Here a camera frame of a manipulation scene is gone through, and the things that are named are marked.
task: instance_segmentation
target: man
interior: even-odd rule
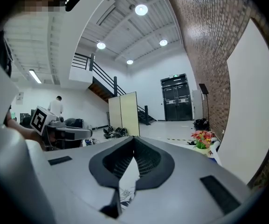
[[[63,105],[61,104],[62,97],[58,96],[55,100],[49,103],[48,110],[56,116],[61,116],[63,113]]]
[[[42,7],[58,7],[64,0],[18,0],[14,6],[11,4],[11,0],[0,0],[0,7],[7,8],[9,10],[7,15],[3,17],[0,22],[0,65],[5,70],[5,72],[11,76],[13,58],[11,50],[4,39],[4,25],[9,20],[10,17],[17,16],[23,12],[31,13],[41,11]],[[33,129],[24,128],[19,125],[15,120],[11,119],[10,111],[7,113],[4,124],[17,130],[25,139],[35,140],[40,143],[41,148],[44,150],[45,146],[42,142],[41,136]],[[51,142],[55,141],[54,134],[50,136],[49,140]]]

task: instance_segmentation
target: fluorescent light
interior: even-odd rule
[[[163,39],[163,40],[161,40],[160,42],[159,42],[159,45],[160,46],[166,46],[167,45],[167,40],[165,40],[165,39]]]
[[[37,81],[37,83],[42,84],[42,82],[40,81],[40,79],[37,77],[36,73],[34,70],[29,70],[30,74],[32,75],[32,77],[35,79],[35,81]]]
[[[97,43],[97,47],[98,47],[100,50],[102,50],[102,49],[104,49],[104,48],[106,47],[106,45],[105,45],[103,42],[98,42],[98,43]]]
[[[135,13],[139,16],[146,15],[148,12],[148,7],[144,4],[139,4],[135,8]]]

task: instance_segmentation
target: gray floor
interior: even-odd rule
[[[172,144],[185,145],[192,140],[193,121],[158,121],[146,126],[139,124],[140,136]],[[100,143],[108,141],[103,136],[103,129],[94,130],[92,138]]]

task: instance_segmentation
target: black door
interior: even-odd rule
[[[166,87],[163,93],[167,121],[192,120],[191,98],[187,83]]]

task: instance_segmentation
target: black metal railing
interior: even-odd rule
[[[94,59],[95,59],[94,53],[91,54],[91,57],[85,56],[79,53],[75,53],[72,66],[75,66],[81,69],[84,69],[84,68],[87,69],[88,67],[87,64],[89,64],[88,70],[95,72],[102,80],[104,80],[109,85],[109,87],[113,89],[112,93],[114,96],[125,95],[126,92],[117,84],[117,77],[114,77],[114,79],[112,79],[98,64],[96,64]],[[85,63],[83,65],[84,67],[79,67],[79,65],[82,65],[82,63],[79,64],[79,60]],[[144,109],[138,105],[138,112],[143,112],[145,114],[145,124],[149,125],[148,108],[146,107]]]

